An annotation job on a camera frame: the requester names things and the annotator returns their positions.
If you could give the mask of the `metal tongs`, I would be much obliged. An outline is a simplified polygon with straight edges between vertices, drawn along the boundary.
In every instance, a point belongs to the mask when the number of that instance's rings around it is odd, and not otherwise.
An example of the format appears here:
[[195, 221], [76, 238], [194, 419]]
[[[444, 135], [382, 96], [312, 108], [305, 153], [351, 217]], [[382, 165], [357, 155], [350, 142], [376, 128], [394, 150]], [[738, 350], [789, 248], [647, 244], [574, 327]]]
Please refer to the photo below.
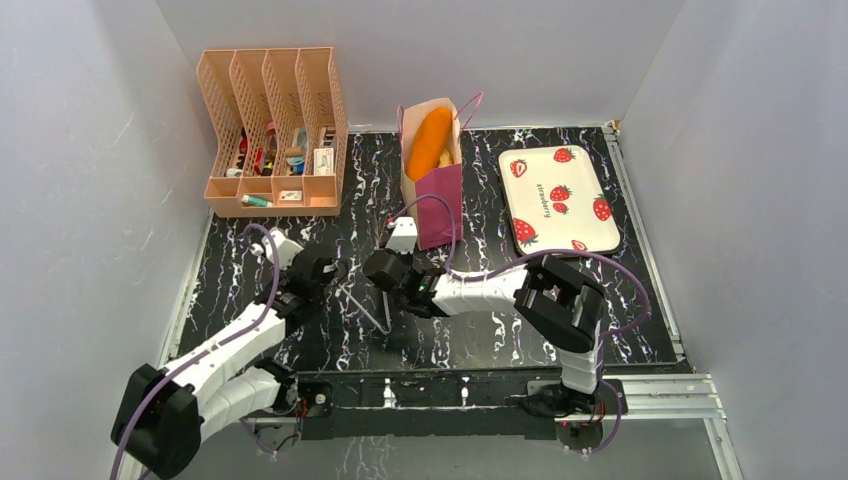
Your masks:
[[384, 336], [388, 336], [392, 332], [391, 318], [386, 316], [386, 320], [381, 322], [378, 320], [354, 295], [343, 285], [336, 287], [336, 290], [344, 296], [349, 304], [352, 304], [358, 312], [363, 315], [376, 329]]

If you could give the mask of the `pink and tan paper bag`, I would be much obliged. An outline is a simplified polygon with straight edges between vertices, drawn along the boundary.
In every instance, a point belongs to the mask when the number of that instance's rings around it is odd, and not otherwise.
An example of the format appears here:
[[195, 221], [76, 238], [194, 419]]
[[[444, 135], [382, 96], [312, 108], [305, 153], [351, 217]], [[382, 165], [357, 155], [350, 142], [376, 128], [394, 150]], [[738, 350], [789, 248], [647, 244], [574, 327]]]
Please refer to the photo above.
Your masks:
[[[451, 246], [462, 236], [462, 166], [463, 155], [460, 147], [460, 134], [468, 126], [468, 120], [461, 115], [467, 113], [472, 118], [483, 100], [481, 92], [471, 97], [461, 107], [456, 107], [447, 98], [425, 101], [408, 108], [397, 109], [398, 135], [401, 146], [401, 192], [418, 228], [418, 247], [428, 250], [444, 245]], [[408, 157], [418, 128], [424, 118], [435, 108], [446, 107], [452, 110], [453, 127], [449, 151], [453, 155], [452, 166], [430, 171], [418, 181], [411, 181], [405, 172]]]

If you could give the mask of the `long orange fake baguette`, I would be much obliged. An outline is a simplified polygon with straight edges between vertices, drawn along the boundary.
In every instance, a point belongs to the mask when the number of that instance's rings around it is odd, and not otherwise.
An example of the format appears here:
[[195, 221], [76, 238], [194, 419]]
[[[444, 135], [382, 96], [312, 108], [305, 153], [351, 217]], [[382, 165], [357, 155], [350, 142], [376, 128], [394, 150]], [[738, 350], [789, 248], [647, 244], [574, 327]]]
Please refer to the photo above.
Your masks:
[[449, 150], [452, 140], [453, 114], [446, 107], [432, 110], [421, 122], [416, 132], [406, 165], [407, 177], [415, 182], [437, 169], [443, 150]]

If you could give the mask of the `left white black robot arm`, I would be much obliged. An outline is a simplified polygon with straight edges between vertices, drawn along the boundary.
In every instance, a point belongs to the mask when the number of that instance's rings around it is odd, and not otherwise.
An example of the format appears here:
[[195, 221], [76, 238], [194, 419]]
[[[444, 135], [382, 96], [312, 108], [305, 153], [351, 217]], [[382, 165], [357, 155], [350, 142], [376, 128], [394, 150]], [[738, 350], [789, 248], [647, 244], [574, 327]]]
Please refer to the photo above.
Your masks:
[[144, 364], [128, 380], [110, 438], [161, 479], [181, 473], [204, 441], [247, 414], [286, 416], [297, 407], [293, 372], [260, 356], [323, 311], [339, 260], [329, 246], [290, 240], [265, 253], [281, 261], [279, 277], [235, 320], [183, 357], [162, 368]]

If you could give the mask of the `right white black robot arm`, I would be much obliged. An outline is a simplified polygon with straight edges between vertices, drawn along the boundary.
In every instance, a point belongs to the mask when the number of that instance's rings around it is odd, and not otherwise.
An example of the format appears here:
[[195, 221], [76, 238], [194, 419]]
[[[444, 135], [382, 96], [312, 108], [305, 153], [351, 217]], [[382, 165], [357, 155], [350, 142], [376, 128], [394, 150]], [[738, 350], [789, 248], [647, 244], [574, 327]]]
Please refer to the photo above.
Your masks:
[[419, 268], [411, 256], [378, 249], [363, 273], [398, 307], [420, 318], [480, 312], [526, 320], [557, 350], [559, 382], [531, 387], [517, 400], [528, 414], [592, 414], [603, 399], [599, 384], [600, 326], [606, 300], [601, 286], [555, 255], [544, 255], [499, 273], [453, 274]]

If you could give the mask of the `small yellow fake bread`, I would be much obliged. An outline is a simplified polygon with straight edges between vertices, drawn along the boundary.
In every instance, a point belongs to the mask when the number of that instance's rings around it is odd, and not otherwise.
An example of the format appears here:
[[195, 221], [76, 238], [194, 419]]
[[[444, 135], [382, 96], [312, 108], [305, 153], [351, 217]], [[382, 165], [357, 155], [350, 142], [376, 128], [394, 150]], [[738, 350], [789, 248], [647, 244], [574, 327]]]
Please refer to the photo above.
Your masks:
[[447, 149], [443, 150], [439, 156], [437, 167], [444, 168], [448, 166], [452, 166], [454, 164], [453, 155]]

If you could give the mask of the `green white tube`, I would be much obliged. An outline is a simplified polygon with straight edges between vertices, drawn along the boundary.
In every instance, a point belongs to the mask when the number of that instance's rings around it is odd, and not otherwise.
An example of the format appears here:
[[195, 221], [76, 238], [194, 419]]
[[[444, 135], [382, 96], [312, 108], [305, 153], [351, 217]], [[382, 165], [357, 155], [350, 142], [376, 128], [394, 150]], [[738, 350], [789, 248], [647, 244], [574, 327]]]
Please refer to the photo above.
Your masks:
[[250, 194], [244, 194], [241, 197], [241, 202], [249, 207], [268, 208], [273, 206], [272, 201]]

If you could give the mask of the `small white box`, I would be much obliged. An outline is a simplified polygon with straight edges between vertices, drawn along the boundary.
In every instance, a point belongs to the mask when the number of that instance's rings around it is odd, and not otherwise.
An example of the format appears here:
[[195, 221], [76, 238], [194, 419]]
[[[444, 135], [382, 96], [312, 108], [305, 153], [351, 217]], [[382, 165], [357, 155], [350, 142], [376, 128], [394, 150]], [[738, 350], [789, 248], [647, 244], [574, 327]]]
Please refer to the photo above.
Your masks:
[[333, 176], [335, 174], [335, 149], [332, 147], [316, 148], [313, 151], [313, 174], [316, 176]]

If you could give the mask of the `red bottle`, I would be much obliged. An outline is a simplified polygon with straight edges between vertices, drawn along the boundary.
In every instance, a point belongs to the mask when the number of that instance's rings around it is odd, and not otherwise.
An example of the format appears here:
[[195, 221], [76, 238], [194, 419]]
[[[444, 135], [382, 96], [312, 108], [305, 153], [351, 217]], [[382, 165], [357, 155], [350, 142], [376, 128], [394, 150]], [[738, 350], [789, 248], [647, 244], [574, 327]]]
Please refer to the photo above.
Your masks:
[[269, 122], [266, 127], [266, 150], [275, 151], [276, 149], [276, 125], [274, 122]]

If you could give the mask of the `peach plastic file organizer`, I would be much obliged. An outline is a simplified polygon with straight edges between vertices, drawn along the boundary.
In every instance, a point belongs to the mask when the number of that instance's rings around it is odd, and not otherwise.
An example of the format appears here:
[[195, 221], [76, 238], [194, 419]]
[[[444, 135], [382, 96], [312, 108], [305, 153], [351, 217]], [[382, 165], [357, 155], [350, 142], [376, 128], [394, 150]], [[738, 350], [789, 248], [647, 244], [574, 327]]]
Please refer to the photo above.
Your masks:
[[206, 50], [197, 77], [217, 137], [204, 197], [218, 217], [340, 213], [349, 124], [332, 48]]

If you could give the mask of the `white strawberry print tray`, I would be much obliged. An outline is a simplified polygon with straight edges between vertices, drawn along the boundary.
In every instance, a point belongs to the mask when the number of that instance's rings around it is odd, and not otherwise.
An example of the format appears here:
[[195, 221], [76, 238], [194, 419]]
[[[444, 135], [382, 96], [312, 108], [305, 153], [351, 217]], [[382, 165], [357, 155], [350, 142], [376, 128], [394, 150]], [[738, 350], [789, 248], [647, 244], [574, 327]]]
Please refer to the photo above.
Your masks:
[[588, 152], [577, 145], [508, 150], [498, 157], [517, 250], [611, 253], [621, 244]]

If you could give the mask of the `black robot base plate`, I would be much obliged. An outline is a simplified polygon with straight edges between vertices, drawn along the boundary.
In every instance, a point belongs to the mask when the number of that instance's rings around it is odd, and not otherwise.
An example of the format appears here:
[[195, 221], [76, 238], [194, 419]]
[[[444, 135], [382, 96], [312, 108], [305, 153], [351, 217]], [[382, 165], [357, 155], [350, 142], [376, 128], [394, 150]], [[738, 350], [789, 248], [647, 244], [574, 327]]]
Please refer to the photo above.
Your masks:
[[558, 370], [391, 370], [302, 373], [289, 380], [306, 406], [306, 440], [396, 436], [521, 436], [597, 444], [602, 422], [627, 414], [619, 380], [591, 394], [548, 393]]

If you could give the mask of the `aluminium frame rail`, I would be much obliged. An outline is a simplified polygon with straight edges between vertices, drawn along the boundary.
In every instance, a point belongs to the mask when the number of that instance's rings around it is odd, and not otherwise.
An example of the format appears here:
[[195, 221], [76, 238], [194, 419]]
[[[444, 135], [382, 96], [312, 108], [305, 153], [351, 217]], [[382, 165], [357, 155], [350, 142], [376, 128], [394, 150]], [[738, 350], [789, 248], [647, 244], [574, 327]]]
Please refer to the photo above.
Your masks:
[[528, 407], [554, 383], [530, 370], [418, 372], [355, 378], [337, 372], [297, 375], [276, 364], [261, 364], [223, 379], [193, 380], [150, 365], [130, 377], [110, 438], [121, 456], [130, 456], [165, 479], [182, 472], [202, 443], [223, 428], [257, 412], [309, 425], [308, 438], [373, 434], [377, 418], [395, 418], [395, 435], [418, 435], [418, 417], [459, 419], [450, 429], [462, 435], [527, 435], [546, 438], [556, 429], [585, 429], [566, 447], [588, 455], [610, 444], [600, 424], [625, 419], [701, 419], [708, 430], [720, 474], [741, 477], [726, 427], [726, 416], [707, 374], [633, 374], [602, 378], [591, 394], [558, 398], [560, 415]]

